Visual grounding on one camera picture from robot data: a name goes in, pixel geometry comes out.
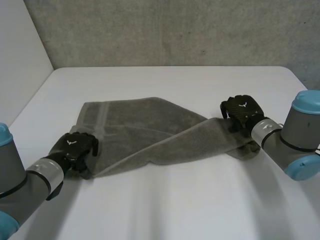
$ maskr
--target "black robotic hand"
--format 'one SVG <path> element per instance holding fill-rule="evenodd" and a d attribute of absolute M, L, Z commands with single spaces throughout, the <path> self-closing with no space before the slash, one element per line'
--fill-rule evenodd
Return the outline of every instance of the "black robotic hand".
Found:
<path fill-rule="evenodd" d="M 64 173 L 69 169 L 79 172 L 84 179 L 92 177 L 86 165 L 86 158 L 91 152 L 98 154 L 99 141 L 88 133 L 66 133 L 53 146 L 47 158 L 59 161 Z"/>
<path fill-rule="evenodd" d="M 221 103 L 220 109 L 224 119 L 228 116 L 231 118 L 234 130 L 250 129 L 252 124 L 267 118 L 259 104 L 249 95 L 229 97 Z"/>

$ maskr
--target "blue cap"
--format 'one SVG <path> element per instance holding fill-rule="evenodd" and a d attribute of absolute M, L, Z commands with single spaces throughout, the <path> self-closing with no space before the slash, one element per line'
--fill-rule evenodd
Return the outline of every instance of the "blue cap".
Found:
<path fill-rule="evenodd" d="M 320 156 L 309 155 L 293 161 L 284 172 L 293 180 L 307 180 L 320 171 Z"/>
<path fill-rule="evenodd" d="M 320 115 L 320 90 L 305 90 L 297 94 L 292 107 L 304 114 Z"/>
<path fill-rule="evenodd" d="M 0 239 L 8 239 L 18 231 L 20 225 L 12 216 L 0 211 Z"/>
<path fill-rule="evenodd" d="M 8 126 L 0 122 L 0 147 L 10 143 L 13 139 Z"/>

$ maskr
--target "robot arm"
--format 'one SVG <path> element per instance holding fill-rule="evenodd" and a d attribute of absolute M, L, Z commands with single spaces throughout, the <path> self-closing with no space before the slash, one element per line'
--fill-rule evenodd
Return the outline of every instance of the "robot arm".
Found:
<path fill-rule="evenodd" d="M 85 159 L 90 152 L 97 155 L 98 144 L 92 135 L 67 133 L 48 156 L 25 170 L 13 136 L 0 124 L 0 240 L 7 240 L 45 200 L 60 193 L 68 170 L 89 179 Z"/>
<path fill-rule="evenodd" d="M 265 117 L 248 95 L 230 97 L 220 108 L 236 128 L 248 129 L 253 140 L 293 180 L 306 180 L 320 171 L 316 153 L 320 144 L 320 91 L 299 92 L 283 127 Z"/>

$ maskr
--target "gray towel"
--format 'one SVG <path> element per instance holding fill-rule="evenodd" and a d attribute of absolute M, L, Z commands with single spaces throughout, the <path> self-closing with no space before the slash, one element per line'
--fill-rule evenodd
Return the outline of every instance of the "gray towel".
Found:
<path fill-rule="evenodd" d="M 71 133 L 99 139 L 98 157 L 86 164 L 94 177 L 118 174 L 148 163 L 186 163 L 227 153 L 240 160 L 260 147 L 245 130 L 230 131 L 230 119 L 207 119 L 157 97 L 86 102 Z"/>

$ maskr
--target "white table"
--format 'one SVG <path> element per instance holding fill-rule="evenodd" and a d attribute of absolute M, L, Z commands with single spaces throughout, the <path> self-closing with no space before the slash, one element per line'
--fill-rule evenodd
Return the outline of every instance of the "white table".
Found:
<path fill-rule="evenodd" d="M 248 94 L 284 123 L 305 87 L 283 67 L 92 67 L 54 71 L 10 130 L 25 167 L 76 123 L 84 102 L 160 97 L 207 118 Z M 261 152 L 171 166 L 147 165 L 66 181 L 12 239 L 316 240 L 320 176 L 295 182 Z"/>

